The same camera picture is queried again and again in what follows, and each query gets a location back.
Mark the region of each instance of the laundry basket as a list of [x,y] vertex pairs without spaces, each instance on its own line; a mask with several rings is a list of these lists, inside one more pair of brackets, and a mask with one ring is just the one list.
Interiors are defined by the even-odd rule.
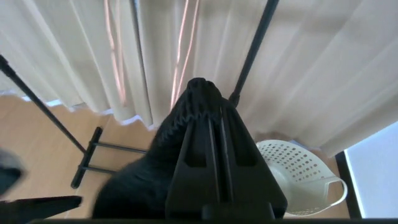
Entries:
[[[287,213],[295,216],[313,215],[346,198],[346,183],[310,151],[280,140],[261,141],[257,147],[285,194]],[[329,203],[328,189],[333,182],[341,182],[344,192],[339,200]]]

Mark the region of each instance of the white curtain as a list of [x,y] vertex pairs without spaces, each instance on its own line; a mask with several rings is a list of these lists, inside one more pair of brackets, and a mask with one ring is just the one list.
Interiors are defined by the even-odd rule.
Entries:
[[[44,101],[111,110],[120,122],[139,115],[157,126],[169,112],[185,1],[120,1],[126,106],[114,80],[102,0],[1,1],[0,51]],[[195,3],[188,7],[182,61]],[[229,97],[265,5],[200,0],[183,85],[205,77]],[[238,106],[253,137],[275,131],[332,156],[397,121],[397,21],[395,0],[280,1]],[[0,92],[23,96],[4,75]]]

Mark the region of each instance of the wooden floor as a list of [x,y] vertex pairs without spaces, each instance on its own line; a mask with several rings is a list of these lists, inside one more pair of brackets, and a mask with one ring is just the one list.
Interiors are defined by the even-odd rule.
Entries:
[[[71,113],[63,106],[56,106],[51,108],[51,111],[84,147],[87,146],[97,126],[104,128],[100,141],[143,149],[148,148],[155,134],[155,131],[148,131],[140,121],[120,126],[112,116],[98,116],[86,109]],[[25,177],[1,200],[80,195],[83,197],[83,203],[79,208],[54,217],[90,216],[93,200],[109,175],[88,171],[80,187],[72,189],[70,182],[81,161],[82,153],[33,103],[13,96],[0,97],[0,147],[17,154],[27,171]],[[133,152],[99,147],[91,159],[91,164],[118,170],[141,156]],[[334,173],[338,173],[333,159],[324,157],[322,159]],[[337,198],[341,192],[341,186],[337,185],[331,189],[331,197]],[[312,217],[348,218],[349,216],[344,202]]]

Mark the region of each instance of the white wall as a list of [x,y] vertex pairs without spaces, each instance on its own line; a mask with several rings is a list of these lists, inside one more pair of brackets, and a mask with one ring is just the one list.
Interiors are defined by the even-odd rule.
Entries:
[[362,217],[398,218],[398,122],[345,153]]

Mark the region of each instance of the curtain string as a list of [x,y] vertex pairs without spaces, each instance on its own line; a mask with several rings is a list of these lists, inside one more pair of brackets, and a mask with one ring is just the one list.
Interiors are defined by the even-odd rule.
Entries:
[[180,63],[180,53],[181,53],[181,39],[182,39],[182,34],[183,34],[183,28],[184,28],[185,20],[187,18],[186,15],[187,15],[188,4],[189,4],[189,0],[185,1],[184,13],[183,13],[183,16],[182,16],[182,22],[181,22],[181,28],[180,28],[180,35],[178,37],[177,61],[176,61],[175,68],[174,68],[174,78],[173,78],[173,88],[172,88],[172,97],[171,97],[170,111],[172,110],[175,102],[178,100],[178,96],[180,94],[180,90],[181,90],[181,86],[182,86],[182,80],[184,78],[185,69],[187,67],[188,59],[189,59],[191,48],[192,48],[193,36],[194,36],[194,33],[195,33],[195,28],[196,28],[196,23],[197,23],[197,14],[198,14],[198,8],[199,8],[199,1],[200,0],[197,0],[196,4],[195,4],[195,13],[193,15],[193,24],[192,24],[192,29],[191,29],[191,36],[190,36],[188,52],[187,52],[187,56],[185,57],[184,66],[183,66],[183,69],[182,69],[182,72],[181,72],[180,81],[179,81],[179,84],[178,84],[178,89],[176,91],[176,87],[177,87],[177,70],[178,70],[178,65]]
[[111,60],[113,67],[113,75],[116,81],[116,87],[118,88],[119,98],[123,106],[126,105],[126,89],[124,87],[124,71],[123,71],[123,54],[122,54],[122,43],[121,43],[121,28],[120,28],[120,0],[116,1],[116,38],[118,41],[118,62],[116,63],[115,47],[111,31],[111,22],[109,18],[109,0],[104,0],[105,10],[105,23],[106,32],[108,34],[109,44],[111,46]]

